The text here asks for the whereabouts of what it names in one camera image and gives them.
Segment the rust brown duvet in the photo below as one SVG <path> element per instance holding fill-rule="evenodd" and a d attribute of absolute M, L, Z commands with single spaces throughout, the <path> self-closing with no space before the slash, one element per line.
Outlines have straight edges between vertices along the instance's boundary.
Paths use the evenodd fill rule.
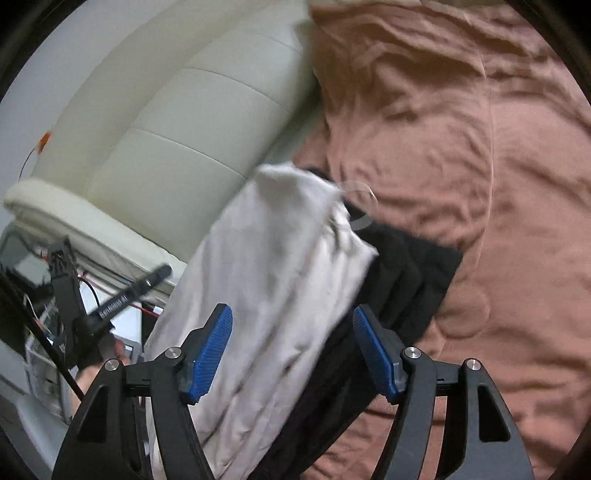
<path fill-rule="evenodd" d="M 314 1 L 325 112 L 295 162 L 459 249 L 419 345 L 479 358 L 551 476 L 590 416 L 590 106 L 506 4 Z"/>

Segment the beige zip jacket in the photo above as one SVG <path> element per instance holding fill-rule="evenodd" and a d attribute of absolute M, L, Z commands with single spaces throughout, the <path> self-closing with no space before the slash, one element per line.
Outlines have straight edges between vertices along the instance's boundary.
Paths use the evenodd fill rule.
<path fill-rule="evenodd" d="M 243 479 L 263 459 L 376 256 L 339 187 L 288 164 L 259 167 L 224 209 L 145 347 L 154 359 L 230 307 L 221 364 L 189 410 L 215 478 Z"/>

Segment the cream padded headboard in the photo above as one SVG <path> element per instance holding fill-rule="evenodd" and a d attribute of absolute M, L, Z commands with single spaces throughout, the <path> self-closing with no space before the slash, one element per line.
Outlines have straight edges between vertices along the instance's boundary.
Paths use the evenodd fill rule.
<path fill-rule="evenodd" d="M 261 163 L 290 160 L 320 114 L 304 1 L 179 1 L 114 48 L 73 96 L 32 174 L 5 194 L 11 229 L 68 238 L 121 286 L 160 264 L 168 297 Z"/>

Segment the folded black clothes pile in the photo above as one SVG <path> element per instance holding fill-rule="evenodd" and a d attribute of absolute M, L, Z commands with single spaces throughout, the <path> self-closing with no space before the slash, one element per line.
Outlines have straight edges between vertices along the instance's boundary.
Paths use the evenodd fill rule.
<path fill-rule="evenodd" d="M 425 334 L 461 265 L 459 250 L 378 223 L 351 202 L 345 206 L 377 258 L 252 479 L 297 479 L 378 394 L 400 396 L 401 351 Z"/>

